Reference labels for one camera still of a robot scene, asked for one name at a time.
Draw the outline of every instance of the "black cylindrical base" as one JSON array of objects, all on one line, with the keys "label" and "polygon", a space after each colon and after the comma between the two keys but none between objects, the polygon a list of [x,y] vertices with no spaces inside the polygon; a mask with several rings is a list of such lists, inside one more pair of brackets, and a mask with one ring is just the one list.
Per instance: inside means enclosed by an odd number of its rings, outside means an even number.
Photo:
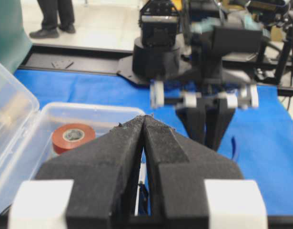
[{"label": "black cylindrical base", "polygon": [[180,62],[180,45],[173,47],[144,47],[141,39],[135,40],[132,71],[145,78],[168,80],[177,76]]}]

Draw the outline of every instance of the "black trousers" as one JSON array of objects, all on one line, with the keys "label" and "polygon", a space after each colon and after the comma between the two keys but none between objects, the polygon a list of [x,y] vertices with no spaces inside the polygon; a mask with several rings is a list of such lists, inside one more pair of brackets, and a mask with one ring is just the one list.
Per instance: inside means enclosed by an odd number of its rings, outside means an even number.
[{"label": "black trousers", "polygon": [[37,0],[42,14],[41,27],[45,30],[52,30],[57,27],[57,11],[60,15],[63,28],[74,23],[74,11],[72,0]]}]

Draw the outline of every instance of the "black shoe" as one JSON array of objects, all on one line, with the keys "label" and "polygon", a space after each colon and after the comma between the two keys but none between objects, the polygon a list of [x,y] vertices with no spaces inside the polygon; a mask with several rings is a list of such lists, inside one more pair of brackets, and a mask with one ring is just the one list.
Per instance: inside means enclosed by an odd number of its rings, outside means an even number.
[{"label": "black shoe", "polygon": [[34,39],[43,39],[43,38],[58,38],[60,35],[57,32],[57,29],[53,30],[38,30],[36,32],[31,32],[30,37]]},{"label": "black shoe", "polygon": [[62,27],[59,24],[59,29],[70,34],[74,34],[76,32],[73,24],[70,24],[67,27]]}]

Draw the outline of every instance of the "white plastic part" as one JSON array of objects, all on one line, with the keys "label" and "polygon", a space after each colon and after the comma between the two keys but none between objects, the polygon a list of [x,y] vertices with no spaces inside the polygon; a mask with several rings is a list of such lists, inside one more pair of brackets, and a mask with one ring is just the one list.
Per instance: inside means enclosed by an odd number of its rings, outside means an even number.
[{"label": "white plastic part", "polygon": [[245,98],[245,97],[247,97],[248,96],[248,92],[247,92],[247,87],[246,86],[244,86],[244,87],[241,87],[240,88],[240,97],[241,98]]},{"label": "white plastic part", "polygon": [[226,92],[219,92],[217,94],[217,98],[219,98],[219,99],[226,99],[227,98],[227,93]]},{"label": "white plastic part", "polygon": [[196,93],[193,92],[182,92],[183,106],[189,108],[197,107]]},{"label": "white plastic part", "polygon": [[257,93],[256,84],[250,85],[249,90],[250,90],[250,96],[251,96],[251,106],[253,108],[258,108],[259,107],[259,95]]},{"label": "white plastic part", "polygon": [[241,109],[242,110],[248,110],[249,106],[247,104],[242,104]]},{"label": "white plastic part", "polygon": [[209,229],[268,229],[266,207],[253,180],[206,179]]},{"label": "white plastic part", "polygon": [[151,84],[151,107],[164,106],[164,84],[163,81],[154,81]]},{"label": "white plastic part", "polygon": [[238,107],[238,100],[236,94],[227,94],[227,105],[230,109]]},{"label": "white plastic part", "polygon": [[274,73],[273,71],[265,71],[265,76],[266,78],[274,78]]},{"label": "white plastic part", "polygon": [[8,229],[67,229],[73,180],[25,181],[12,204]]}]

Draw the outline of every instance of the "blue wire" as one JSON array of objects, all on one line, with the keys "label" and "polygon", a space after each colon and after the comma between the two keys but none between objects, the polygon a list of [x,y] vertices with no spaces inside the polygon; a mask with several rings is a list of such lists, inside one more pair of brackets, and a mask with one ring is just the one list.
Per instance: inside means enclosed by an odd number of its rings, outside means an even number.
[{"label": "blue wire", "polygon": [[232,143],[232,161],[234,161],[234,162],[237,163],[238,162],[238,158],[239,158],[239,150],[236,147],[235,137],[232,137],[231,143]]}]

